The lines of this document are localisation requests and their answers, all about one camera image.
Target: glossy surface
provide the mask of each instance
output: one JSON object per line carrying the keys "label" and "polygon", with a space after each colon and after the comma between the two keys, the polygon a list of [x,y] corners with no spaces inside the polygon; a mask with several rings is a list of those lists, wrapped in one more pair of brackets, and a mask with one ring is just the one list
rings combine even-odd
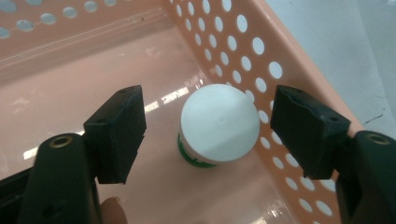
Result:
{"label": "glossy surface", "polygon": [[130,223],[293,223],[255,151],[213,169],[177,149],[181,107],[210,83],[172,21],[159,13],[38,49],[0,66],[0,178],[30,167],[35,147],[82,123],[113,92],[141,84],[147,131],[119,196]]}

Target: plastic basket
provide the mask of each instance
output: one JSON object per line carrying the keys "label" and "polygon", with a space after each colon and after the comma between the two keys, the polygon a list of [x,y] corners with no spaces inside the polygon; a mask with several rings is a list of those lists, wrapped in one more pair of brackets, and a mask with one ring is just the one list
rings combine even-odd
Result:
{"label": "plastic basket", "polygon": [[[262,0],[4,1],[0,5],[0,177],[82,123],[114,91],[143,86],[148,130],[117,195],[131,223],[339,223],[334,181],[311,181],[269,127],[277,84],[346,105]],[[226,83],[254,102],[255,150],[212,169],[177,150],[190,93]]]}

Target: white floor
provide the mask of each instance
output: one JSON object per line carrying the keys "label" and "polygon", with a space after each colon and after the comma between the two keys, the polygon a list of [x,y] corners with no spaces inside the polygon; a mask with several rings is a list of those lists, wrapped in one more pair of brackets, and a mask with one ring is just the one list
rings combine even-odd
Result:
{"label": "white floor", "polygon": [[[383,10],[396,15],[395,1],[382,1],[382,6],[374,5],[381,1],[373,0],[362,0],[359,3],[358,0],[266,1],[343,97],[361,124],[367,130],[396,138],[396,122],[393,117],[396,115],[396,99],[393,97],[396,90],[392,88],[392,83],[396,83],[391,82],[396,78],[396,65],[388,64],[392,72],[388,76],[381,69],[387,59],[396,62],[396,48],[390,38],[389,47],[380,38],[385,35],[394,36],[395,23],[390,29],[386,27],[388,24],[373,23],[387,16]],[[376,35],[378,27],[386,31],[381,33],[383,36]],[[388,54],[381,54],[378,46],[389,49]]]}

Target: white lid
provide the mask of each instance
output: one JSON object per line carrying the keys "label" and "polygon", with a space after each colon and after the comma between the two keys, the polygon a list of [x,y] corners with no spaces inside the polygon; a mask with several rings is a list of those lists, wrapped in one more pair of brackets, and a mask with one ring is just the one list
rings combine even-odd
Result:
{"label": "white lid", "polygon": [[260,131],[256,107],[240,90],[212,84],[194,92],[181,112],[185,141],[212,161],[233,161],[247,154]]}

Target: screw hole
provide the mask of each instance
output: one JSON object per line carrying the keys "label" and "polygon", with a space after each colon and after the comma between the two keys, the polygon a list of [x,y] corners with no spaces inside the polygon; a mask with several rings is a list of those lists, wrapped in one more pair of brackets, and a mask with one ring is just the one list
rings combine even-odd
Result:
{"label": "screw hole", "polygon": [[385,145],[389,145],[390,144],[390,141],[387,138],[385,138],[385,137],[383,137],[381,135],[375,134],[375,133],[367,134],[366,137],[370,141],[372,141],[374,143],[377,143],[379,145],[384,145],[385,146]]}
{"label": "screw hole", "polygon": [[50,147],[65,147],[69,145],[73,141],[73,138],[71,136],[61,136],[58,138],[55,138],[49,143]]}

